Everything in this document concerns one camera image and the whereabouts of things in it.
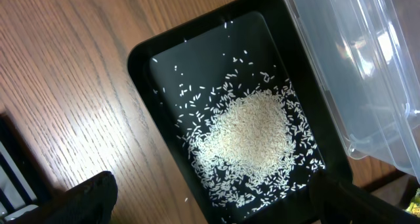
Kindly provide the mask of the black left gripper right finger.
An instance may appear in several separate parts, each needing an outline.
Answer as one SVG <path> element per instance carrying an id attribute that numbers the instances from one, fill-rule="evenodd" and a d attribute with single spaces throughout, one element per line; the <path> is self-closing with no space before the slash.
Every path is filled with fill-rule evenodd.
<path id="1" fill-rule="evenodd" d="M 419 218 L 342 181 L 324 170 L 308 184 L 310 201 L 322 224 L 419 224 Z"/>

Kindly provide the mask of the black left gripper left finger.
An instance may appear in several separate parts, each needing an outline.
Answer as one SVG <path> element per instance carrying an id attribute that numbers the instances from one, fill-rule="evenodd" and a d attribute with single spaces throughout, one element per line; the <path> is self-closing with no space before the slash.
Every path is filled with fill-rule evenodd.
<path id="1" fill-rule="evenodd" d="M 118 187 L 110 171 L 102 171 L 46 204 L 17 217 L 21 224 L 108 224 Z"/>

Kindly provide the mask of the white rice pile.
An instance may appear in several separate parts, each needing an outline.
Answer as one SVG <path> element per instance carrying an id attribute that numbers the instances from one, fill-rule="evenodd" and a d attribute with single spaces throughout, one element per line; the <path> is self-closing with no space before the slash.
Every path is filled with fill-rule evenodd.
<path id="1" fill-rule="evenodd" d="M 242 210 L 256 202 L 253 213 L 304 189 L 326 165 L 290 80 L 267 89 L 274 74 L 261 70 L 262 82 L 244 87 L 240 69 L 253 61 L 243 53 L 228 61 L 234 67 L 220 83 L 193 95 L 178 85 L 182 101 L 196 108 L 179 139 L 211 204 Z"/>

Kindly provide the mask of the yellow green snack wrapper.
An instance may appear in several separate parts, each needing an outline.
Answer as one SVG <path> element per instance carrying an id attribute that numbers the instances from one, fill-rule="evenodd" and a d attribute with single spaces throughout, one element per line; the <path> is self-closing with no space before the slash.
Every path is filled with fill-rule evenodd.
<path id="1" fill-rule="evenodd" d="M 416 190 L 415 196 L 410 200 L 409 206 L 406 208 L 406 212 L 420 217 L 420 189 Z"/>

